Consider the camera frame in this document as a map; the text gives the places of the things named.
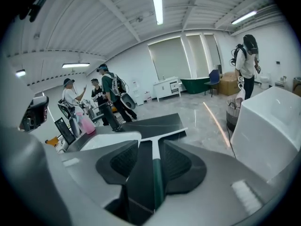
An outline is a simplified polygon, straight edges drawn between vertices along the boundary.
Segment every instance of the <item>trash can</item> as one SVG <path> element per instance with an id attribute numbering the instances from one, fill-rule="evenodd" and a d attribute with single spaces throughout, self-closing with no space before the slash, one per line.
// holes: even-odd
<path id="1" fill-rule="evenodd" d="M 227 98 L 227 111 L 226 111 L 226 119 L 227 119 L 227 127 L 233 132 L 240 112 L 240 108 L 236 106 L 235 97 Z"/>

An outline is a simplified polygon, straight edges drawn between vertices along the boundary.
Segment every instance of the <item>door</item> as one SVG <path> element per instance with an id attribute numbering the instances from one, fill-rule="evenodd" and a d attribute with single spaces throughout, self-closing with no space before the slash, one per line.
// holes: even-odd
<path id="1" fill-rule="evenodd" d="M 155 92 L 156 92 L 157 98 L 164 97 L 163 84 L 155 85 Z"/>
<path id="2" fill-rule="evenodd" d="M 162 92 L 163 96 L 171 95 L 171 89 L 170 89 L 170 83 L 169 82 L 162 84 L 162 91 L 163 91 Z"/>

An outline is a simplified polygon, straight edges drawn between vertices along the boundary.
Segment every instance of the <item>green bathtub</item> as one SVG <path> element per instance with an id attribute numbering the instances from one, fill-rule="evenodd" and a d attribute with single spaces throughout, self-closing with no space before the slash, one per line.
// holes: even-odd
<path id="1" fill-rule="evenodd" d="M 204 85 L 204 83 L 209 81 L 209 77 L 181 79 L 182 84 L 185 86 L 189 94 L 197 94 L 208 90 L 208 85 Z"/>

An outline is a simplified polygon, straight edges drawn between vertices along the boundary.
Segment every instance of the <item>cardboard box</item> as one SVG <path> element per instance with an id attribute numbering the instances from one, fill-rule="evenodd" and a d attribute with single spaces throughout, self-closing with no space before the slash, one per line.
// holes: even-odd
<path id="1" fill-rule="evenodd" d="M 293 80 L 293 93 L 301 97 L 301 80 L 299 78 L 294 78 Z"/>
<path id="2" fill-rule="evenodd" d="M 234 72 L 226 72 L 220 79 L 219 93 L 227 96 L 234 95 L 239 92 L 237 79 Z"/>

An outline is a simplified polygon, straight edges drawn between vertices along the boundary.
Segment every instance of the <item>white shirt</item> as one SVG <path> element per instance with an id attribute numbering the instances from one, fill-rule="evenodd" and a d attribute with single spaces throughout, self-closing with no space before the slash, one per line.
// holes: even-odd
<path id="1" fill-rule="evenodd" d="M 63 99 L 67 101 L 71 106 L 73 105 L 75 107 L 75 113 L 83 113 L 84 110 L 79 106 L 75 98 L 78 95 L 73 92 L 72 89 L 64 89 L 63 91 Z"/>
<path id="2" fill-rule="evenodd" d="M 255 57 L 258 58 L 258 55 L 250 55 L 247 50 L 246 57 L 241 49 L 238 51 L 235 68 L 239 70 L 241 75 L 247 79 L 252 78 L 254 75 Z"/>

